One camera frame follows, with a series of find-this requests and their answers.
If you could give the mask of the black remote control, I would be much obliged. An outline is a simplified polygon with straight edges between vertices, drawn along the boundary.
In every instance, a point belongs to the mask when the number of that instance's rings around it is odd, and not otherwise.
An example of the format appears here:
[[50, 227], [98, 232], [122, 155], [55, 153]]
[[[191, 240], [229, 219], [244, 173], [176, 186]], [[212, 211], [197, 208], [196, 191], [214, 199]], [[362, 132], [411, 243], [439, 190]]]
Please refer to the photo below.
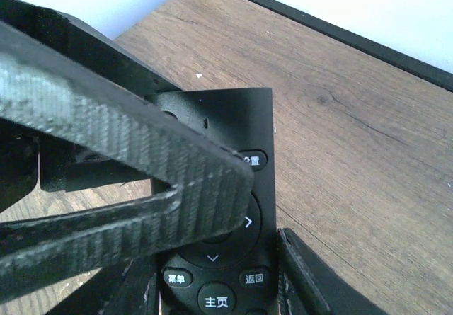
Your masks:
[[237, 150], [255, 180], [241, 227], [159, 258], [163, 314], [277, 314], [275, 160], [270, 88], [158, 93], [153, 104]]

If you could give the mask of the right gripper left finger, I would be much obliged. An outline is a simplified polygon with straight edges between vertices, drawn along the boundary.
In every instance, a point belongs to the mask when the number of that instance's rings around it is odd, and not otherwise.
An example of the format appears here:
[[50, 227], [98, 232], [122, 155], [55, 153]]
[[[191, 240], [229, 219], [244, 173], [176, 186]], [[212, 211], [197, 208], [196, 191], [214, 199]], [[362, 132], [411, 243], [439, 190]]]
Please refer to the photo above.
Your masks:
[[171, 83], [65, 13], [1, 0], [1, 208], [36, 185], [149, 197], [1, 225], [1, 301], [95, 270], [53, 314], [157, 314], [156, 254], [239, 227], [253, 172], [146, 100]]

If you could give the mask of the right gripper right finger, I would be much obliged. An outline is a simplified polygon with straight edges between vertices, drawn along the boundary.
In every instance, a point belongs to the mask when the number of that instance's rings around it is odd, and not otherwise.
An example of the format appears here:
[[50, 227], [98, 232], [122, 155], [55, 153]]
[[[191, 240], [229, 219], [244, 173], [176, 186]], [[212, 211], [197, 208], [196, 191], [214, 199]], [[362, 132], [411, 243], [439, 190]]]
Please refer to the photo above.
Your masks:
[[328, 266], [290, 228], [277, 230], [281, 314], [385, 314]]

